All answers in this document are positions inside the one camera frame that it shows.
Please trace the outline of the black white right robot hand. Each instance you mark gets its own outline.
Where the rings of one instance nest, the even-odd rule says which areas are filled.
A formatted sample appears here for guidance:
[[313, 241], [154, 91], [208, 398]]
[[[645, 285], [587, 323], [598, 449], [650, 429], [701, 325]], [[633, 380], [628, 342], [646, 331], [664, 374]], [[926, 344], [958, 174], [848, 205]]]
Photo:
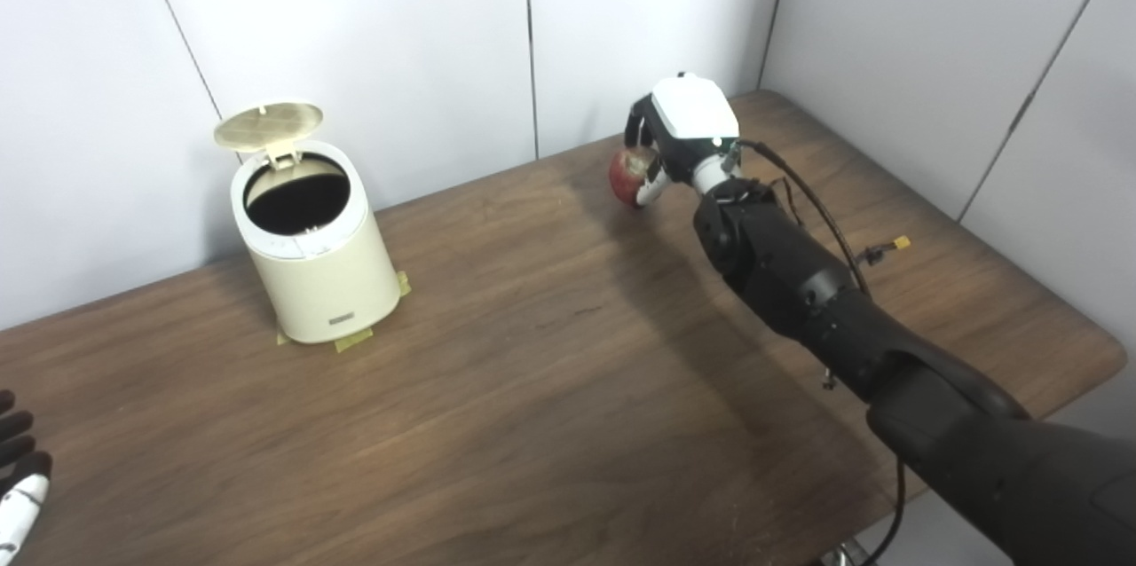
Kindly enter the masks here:
[[710, 193], [741, 177], [741, 130], [715, 81], [690, 73], [658, 81], [630, 106], [608, 170], [617, 199], [644, 208], [670, 185]]

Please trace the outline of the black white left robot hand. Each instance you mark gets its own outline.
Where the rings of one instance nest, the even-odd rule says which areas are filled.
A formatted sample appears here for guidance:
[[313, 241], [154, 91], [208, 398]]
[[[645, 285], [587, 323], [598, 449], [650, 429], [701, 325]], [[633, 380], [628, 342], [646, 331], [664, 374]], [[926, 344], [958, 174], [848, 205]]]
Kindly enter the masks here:
[[1, 563], [12, 565], [28, 541], [51, 485], [53, 459], [37, 449], [34, 416], [16, 408], [10, 389], [1, 391]]

